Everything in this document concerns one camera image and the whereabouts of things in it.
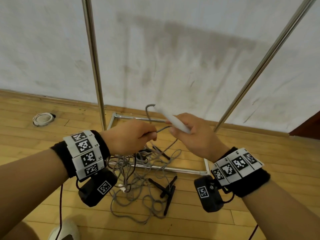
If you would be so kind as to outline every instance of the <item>shoe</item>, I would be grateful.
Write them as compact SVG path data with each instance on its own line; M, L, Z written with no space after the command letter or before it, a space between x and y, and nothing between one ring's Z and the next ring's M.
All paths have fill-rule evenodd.
M55 240L60 229L60 225L54 228L48 240ZM62 229L58 240L80 240L80 234L77 225L70 219L62 221Z

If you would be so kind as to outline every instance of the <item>wooden floor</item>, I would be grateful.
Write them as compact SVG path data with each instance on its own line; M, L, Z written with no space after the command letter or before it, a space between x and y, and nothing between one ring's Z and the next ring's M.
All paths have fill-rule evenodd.
M34 127L32 117L42 112L54 113L57 118L48 126ZM107 121L111 115L112 111L106 112ZM122 121L115 120L113 125L117 123ZM47 149L61 141L62 137L83 129L101 130L97 109L0 97L0 164ZM265 163L264 168L274 181L320 216L319 142L231 129L221 129L218 136L230 147L245 147L253 153ZM174 138L164 131L159 133L158 139L156 145L165 148ZM181 142L176 143L170 151L174 149L183 151L171 166L205 170L202 159L188 152ZM222 210L206 213L193 185L195 178L178 174L176 192L167 218L153 217L146 225L112 216L109 195L96 207L88 208L79 199L75 179L72 178L64 186L63 218L72 218L76 222L82 239L248 239L256 223L242 200L236 197L225 204ZM59 223L59 191L56 190L25 218L41 239L47 239L52 228ZM160 194L155 188L152 188L152 193L154 196ZM221 194L224 200L230 198L230 195ZM147 214L141 200L125 208L114 208L119 213L127 213L138 219L146 218ZM265 237L258 230L253 239Z

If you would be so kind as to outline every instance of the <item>wooden baseboard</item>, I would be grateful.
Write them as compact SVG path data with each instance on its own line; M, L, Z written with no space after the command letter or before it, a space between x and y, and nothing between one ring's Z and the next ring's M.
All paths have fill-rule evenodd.
M16 91L10 91L10 90L1 90L0 89L0 95L6 96L6 97L33 99L33 100L50 102L50 103L58 103L58 104L64 104L64 105L73 105L73 106L80 106L80 107L85 107L85 108L98 109L98 104L95 104L95 103L77 101L77 100L72 100L72 99L50 97L50 96L44 96L44 95L37 95L37 94L30 94L30 93L23 93L23 92L16 92ZM140 109L124 108L124 107L118 107L118 106L112 106L112 105L105 105L105 109L110 110L110 111L115 111L117 113L140 115L143 117L146 116L146 112L144 110L140 110ZM150 112L150 116L154 117L154 118L165 119L165 117L161 113ZM218 123L216 121L208 121L208 122L211 126L216 126L216 124ZM223 124L222 128L230 129L230 130L237 130L237 131L244 131L244 132L249 132L249 133L272 135L272 136L281 136L281 137L288 137L289 136L288 133L284 133L284 132L267 130L267 129L258 129L258 128L252 128L252 127L247 127L247 126L242 126L242 125L227 124L227 123Z

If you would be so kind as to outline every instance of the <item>black wristband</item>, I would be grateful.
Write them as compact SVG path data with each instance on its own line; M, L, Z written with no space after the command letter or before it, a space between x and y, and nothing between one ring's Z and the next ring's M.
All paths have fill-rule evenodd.
M110 157L109 148L107 147L105 141L102 139L101 135L97 131L91 130L91 132L94 134L94 137L99 144L102 159L104 160L104 163L106 165L106 159ZM58 157L61 159L64 167L66 168L68 176L70 178L76 176L76 168L73 164L72 156L67 148L66 142L58 142L54 146L52 146L51 149L54 150Z
M229 154L235 152L236 150L238 150L237 147L232 147L222 157L220 157L219 160L224 157L227 157ZM269 180L270 174L266 170L259 168L258 170L255 170L249 175L243 177L242 179L225 185L224 187L232 191L236 196L242 198L254 192Z

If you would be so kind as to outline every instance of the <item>metal frame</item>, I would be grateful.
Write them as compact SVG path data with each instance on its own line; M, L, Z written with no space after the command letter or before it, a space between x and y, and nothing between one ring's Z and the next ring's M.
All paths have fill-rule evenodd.
M281 48L281 46L284 44L284 42L287 40L287 38L290 36L290 34L293 32L293 30L296 28L298 23L301 21L301 19L306 15L306 13L309 11L311 6L314 4L316 0L304 0L302 4L298 7L297 11L294 13L288 24L285 26L283 31L280 33L278 38L275 40L274 44L271 46L269 51L266 53L264 58L261 60L257 68L254 70L253 74L250 76L246 84L242 87L238 95L235 97L235 99L232 101L226 112L223 114L222 118L219 120L218 124L214 128L214 132L217 132L218 129L221 127L221 125L226 121L226 119L230 116L232 111L236 108L236 106L239 104L239 102L242 100L242 98L246 95L248 90L252 87L254 82L258 79L260 74L263 72L263 70L267 67L267 65L270 63L272 58L276 55L278 50ZM82 0L83 5L83 13L84 13L84 19L87 29L87 35L88 35L88 42L89 42L89 48L90 48L90 56L91 56L91 63L92 63L92 69L93 69L93 76L94 76L94 82L96 86L96 93L98 98L98 107L100 112L100 118L101 118L101 124L103 130L110 129L112 126L112 123L115 118L117 119L139 119L139 120L148 120L147 118L142 117L132 117L122 114L113 113L109 126L106 126L106 118L104 113L104 103L103 103L103 95L102 95L102 87L101 87L101 79L100 79L100 71L99 71L99 62L98 62L98 52L97 52L97 44L96 44L96 38L95 38L95 32L94 32L94 19L93 19L93 13L92 13L92 6L91 6L91 0ZM152 119L154 122L164 122L164 120L159 119ZM206 171L197 171L197 170L190 170L190 169L182 169L182 168L171 168L166 167L166 171L172 171L177 173L191 173L191 174L199 174L199 175L206 175L210 174L209 164L206 159L204 159L204 163L206 166ZM159 166L152 166L154 169L159 169Z

